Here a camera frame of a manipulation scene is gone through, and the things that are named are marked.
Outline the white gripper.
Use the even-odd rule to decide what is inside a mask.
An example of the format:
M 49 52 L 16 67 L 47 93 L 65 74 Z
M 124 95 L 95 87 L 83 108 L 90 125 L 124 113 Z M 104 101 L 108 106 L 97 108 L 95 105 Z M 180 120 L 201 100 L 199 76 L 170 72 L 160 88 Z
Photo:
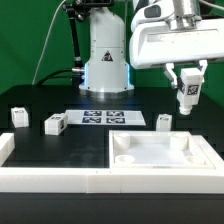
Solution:
M 173 89 L 178 88 L 174 64 L 197 61 L 196 80 L 204 81 L 208 61 L 224 58 L 224 19 L 207 19 L 193 30 L 171 31 L 165 22 L 140 24 L 129 43 L 130 64 L 135 69 L 164 65 Z

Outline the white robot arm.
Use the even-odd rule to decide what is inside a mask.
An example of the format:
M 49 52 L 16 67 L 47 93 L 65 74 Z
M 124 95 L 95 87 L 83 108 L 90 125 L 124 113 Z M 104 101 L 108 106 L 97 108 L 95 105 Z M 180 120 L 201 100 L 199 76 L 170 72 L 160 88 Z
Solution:
M 98 95 L 131 91 L 129 69 L 164 68 L 173 88 L 179 87 L 176 64 L 224 59 L 224 18 L 203 18 L 199 0 L 133 0 L 129 48 L 125 24 L 109 8 L 113 0 L 85 0 L 90 14 L 91 56 L 80 89 Z

